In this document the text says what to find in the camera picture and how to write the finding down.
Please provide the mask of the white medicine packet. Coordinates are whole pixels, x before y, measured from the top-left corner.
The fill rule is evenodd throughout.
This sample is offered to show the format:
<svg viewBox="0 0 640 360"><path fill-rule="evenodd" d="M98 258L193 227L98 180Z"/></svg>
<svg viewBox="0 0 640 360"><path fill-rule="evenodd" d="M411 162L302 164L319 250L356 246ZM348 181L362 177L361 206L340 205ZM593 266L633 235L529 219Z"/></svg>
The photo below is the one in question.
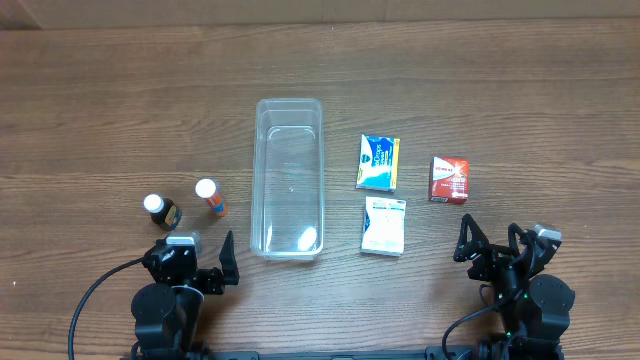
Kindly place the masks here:
<svg viewBox="0 0 640 360"><path fill-rule="evenodd" d="M368 254L399 257L405 245L404 200L367 196L361 251Z"/></svg>

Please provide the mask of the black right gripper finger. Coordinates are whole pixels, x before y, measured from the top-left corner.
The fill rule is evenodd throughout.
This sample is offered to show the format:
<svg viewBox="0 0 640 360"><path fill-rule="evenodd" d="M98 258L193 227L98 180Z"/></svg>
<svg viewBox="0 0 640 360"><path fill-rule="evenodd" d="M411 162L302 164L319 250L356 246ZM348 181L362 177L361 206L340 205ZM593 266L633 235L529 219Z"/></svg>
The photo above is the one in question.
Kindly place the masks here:
<svg viewBox="0 0 640 360"><path fill-rule="evenodd" d="M457 245L454 250L453 260L465 262L473 260L477 256L489 251L489 240L469 214L461 219L461 227Z"/></svg>
<svg viewBox="0 0 640 360"><path fill-rule="evenodd" d="M526 257L530 253L530 239L528 233L516 223L507 228L508 248L513 256Z"/></svg>

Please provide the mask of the blue yellow VapoDrops box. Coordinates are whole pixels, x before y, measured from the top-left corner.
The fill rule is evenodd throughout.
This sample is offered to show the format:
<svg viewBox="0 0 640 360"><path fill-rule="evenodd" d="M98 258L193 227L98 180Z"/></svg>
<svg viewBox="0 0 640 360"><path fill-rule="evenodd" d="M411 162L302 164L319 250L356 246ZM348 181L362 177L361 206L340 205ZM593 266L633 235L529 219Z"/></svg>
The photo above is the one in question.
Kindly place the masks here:
<svg viewBox="0 0 640 360"><path fill-rule="evenodd" d="M398 180L400 139L377 135L361 136L356 187L395 192Z"/></svg>

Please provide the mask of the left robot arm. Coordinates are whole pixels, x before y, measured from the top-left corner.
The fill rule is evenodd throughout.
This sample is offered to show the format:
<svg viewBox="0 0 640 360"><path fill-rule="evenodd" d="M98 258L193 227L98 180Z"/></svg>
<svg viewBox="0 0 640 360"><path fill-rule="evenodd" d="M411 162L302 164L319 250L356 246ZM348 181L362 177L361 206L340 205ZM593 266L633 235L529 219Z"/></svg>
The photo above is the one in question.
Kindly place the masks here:
<svg viewBox="0 0 640 360"><path fill-rule="evenodd" d="M219 267L198 267L200 235L168 235L155 242L141 263L154 282L133 297L138 353L135 359L212 359L212 351L194 342L201 307L207 295L222 295L239 283L234 237L228 232Z"/></svg>

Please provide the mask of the clear plastic container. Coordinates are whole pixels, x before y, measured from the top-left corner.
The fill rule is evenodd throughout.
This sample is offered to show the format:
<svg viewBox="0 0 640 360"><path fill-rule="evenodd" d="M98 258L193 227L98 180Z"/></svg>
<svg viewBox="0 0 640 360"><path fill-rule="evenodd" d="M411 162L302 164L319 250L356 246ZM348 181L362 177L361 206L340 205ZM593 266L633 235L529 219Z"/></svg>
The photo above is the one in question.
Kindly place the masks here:
<svg viewBox="0 0 640 360"><path fill-rule="evenodd" d="M323 108L313 98L256 105L250 246L272 260L310 261L324 246Z"/></svg>

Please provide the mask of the orange bottle white cap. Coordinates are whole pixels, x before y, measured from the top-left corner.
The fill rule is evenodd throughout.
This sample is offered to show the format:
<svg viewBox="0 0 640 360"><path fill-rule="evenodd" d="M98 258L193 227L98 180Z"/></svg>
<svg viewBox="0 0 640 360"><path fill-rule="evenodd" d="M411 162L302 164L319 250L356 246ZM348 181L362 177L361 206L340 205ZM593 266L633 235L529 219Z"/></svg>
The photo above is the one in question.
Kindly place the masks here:
<svg viewBox="0 0 640 360"><path fill-rule="evenodd" d="M203 199L218 217L225 217L228 207L218 191L216 183L209 178L200 179L195 185L195 193Z"/></svg>

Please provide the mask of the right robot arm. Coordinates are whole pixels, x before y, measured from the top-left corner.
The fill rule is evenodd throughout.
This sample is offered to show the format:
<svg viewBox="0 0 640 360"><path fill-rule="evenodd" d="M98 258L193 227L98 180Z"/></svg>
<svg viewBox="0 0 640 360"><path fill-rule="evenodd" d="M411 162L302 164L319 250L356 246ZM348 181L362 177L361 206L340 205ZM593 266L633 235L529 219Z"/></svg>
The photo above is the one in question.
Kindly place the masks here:
<svg viewBox="0 0 640 360"><path fill-rule="evenodd" d="M523 229L507 228L508 244L492 244L473 217L466 214L453 260L469 261L467 275L493 291L493 302L454 322L442 337L446 358L450 333L459 325L482 315L500 316L502 333L490 334L467 355L469 359L562 359L562 334L570 325L576 294L561 279L545 274L545 266L562 244L562 234L537 224Z"/></svg>

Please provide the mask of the red medicine box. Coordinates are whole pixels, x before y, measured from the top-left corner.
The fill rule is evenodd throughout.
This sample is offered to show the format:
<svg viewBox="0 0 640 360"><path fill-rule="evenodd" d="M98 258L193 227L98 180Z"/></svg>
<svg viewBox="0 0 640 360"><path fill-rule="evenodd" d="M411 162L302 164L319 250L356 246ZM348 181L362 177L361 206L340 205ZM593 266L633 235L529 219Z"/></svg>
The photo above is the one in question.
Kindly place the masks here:
<svg viewBox="0 0 640 360"><path fill-rule="evenodd" d="M469 198L469 161L434 157L430 164L429 200L464 204Z"/></svg>

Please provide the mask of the brown bottle white cap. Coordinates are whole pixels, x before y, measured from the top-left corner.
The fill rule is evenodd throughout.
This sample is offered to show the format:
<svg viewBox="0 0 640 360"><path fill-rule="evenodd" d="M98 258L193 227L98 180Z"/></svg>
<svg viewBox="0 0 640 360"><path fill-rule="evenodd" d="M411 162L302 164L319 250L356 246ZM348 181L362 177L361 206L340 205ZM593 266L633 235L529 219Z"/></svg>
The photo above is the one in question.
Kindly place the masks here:
<svg viewBox="0 0 640 360"><path fill-rule="evenodd" d="M182 212L173 200L158 194L149 194L143 200L143 206L154 224L164 231L173 231L179 224Z"/></svg>

